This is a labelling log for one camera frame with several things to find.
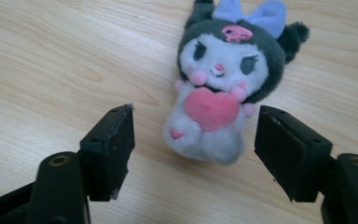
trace plush toy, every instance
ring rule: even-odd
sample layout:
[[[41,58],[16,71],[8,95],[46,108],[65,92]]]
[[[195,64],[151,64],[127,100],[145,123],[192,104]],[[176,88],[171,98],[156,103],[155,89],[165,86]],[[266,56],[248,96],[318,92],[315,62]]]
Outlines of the plush toy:
[[[167,144],[200,161],[231,164],[244,151],[243,127],[254,103],[279,84],[283,68],[309,35],[285,25],[281,1],[242,15],[239,0],[196,0],[178,50],[181,78],[164,127]]]

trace pink nose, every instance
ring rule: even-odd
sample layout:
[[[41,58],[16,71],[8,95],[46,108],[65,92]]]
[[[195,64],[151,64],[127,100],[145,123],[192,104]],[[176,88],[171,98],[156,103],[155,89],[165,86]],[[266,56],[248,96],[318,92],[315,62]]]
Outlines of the pink nose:
[[[223,69],[225,69],[225,68],[223,67],[223,65],[220,64],[220,63],[216,64],[216,65],[214,66],[214,68],[215,68],[217,71],[219,71],[219,72],[221,72],[221,71],[223,71]]]

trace pink heart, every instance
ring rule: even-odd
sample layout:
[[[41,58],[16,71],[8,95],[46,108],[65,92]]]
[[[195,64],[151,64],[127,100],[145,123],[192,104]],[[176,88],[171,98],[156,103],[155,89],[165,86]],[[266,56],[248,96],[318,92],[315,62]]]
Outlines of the pink heart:
[[[210,132],[235,120],[240,111],[236,99],[226,93],[213,93],[202,87],[192,91],[185,100],[186,113]]]
[[[183,132],[180,130],[176,130],[174,128],[170,128],[170,135],[173,139],[178,139],[181,138],[183,136]]]

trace light wood surface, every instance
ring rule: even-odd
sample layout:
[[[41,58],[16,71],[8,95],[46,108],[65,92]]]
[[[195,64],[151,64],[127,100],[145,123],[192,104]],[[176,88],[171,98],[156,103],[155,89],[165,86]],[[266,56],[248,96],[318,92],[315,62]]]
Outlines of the light wood surface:
[[[303,21],[310,39],[247,120],[246,153],[221,166],[181,158],[162,139],[193,1],[0,1],[0,195],[133,103],[130,173],[117,201],[90,203],[93,223],[322,223],[323,195],[290,203],[255,155],[257,113],[283,109],[332,141],[334,157],[358,154],[358,1],[285,3],[287,22]]]

